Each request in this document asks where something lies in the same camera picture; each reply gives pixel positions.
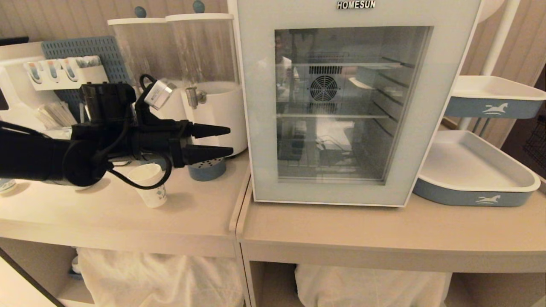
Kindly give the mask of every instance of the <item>white tray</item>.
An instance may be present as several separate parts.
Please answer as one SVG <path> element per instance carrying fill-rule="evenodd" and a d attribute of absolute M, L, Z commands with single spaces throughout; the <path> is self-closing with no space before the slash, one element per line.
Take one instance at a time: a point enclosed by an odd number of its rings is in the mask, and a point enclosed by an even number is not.
<path fill-rule="evenodd" d="M 440 131 L 413 192 L 448 205 L 519 206 L 540 187 L 526 166 L 469 131 Z"/>
<path fill-rule="evenodd" d="M 459 76 L 446 109 L 448 116 L 533 118 L 546 92 L 496 76 Z"/>

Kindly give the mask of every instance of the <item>paper cup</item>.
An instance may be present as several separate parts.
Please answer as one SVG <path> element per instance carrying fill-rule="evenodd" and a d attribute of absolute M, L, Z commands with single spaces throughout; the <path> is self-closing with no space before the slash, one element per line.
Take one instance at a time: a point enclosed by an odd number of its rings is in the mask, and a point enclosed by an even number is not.
<path fill-rule="evenodd" d="M 0 178 L 0 194 L 8 193 L 15 189 L 15 180 L 11 178 Z"/>
<path fill-rule="evenodd" d="M 131 170 L 127 177 L 134 183 L 141 186 L 151 186 L 159 182 L 163 177 L 161 166 L 159 164 L 145 164 Z M 167 192 L 165 185 L 151 190 L 141 190 L 135 188 L 144 203 L 149 208 L 157 208 L 167 201 Z"/>

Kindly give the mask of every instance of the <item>wire rack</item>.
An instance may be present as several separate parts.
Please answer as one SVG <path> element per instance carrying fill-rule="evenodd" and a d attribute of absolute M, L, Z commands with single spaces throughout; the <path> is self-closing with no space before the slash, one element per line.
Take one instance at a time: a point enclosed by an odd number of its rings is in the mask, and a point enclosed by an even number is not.
<path fill-rule="evenodd" d="M 525 142 L 523 150 L 546 170 L 546 116 L 541 115 L 537 119 L 537 126 L 531 136 Z"/>

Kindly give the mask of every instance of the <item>mini fridge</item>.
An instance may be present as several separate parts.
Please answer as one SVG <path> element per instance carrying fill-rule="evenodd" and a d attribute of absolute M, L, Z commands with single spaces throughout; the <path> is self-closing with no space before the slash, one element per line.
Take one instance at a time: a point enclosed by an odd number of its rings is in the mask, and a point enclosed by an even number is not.
<path fill-rule="evenodd" d="M 255 200 L 405 206 L 480 9 L 236 1 Z"/>

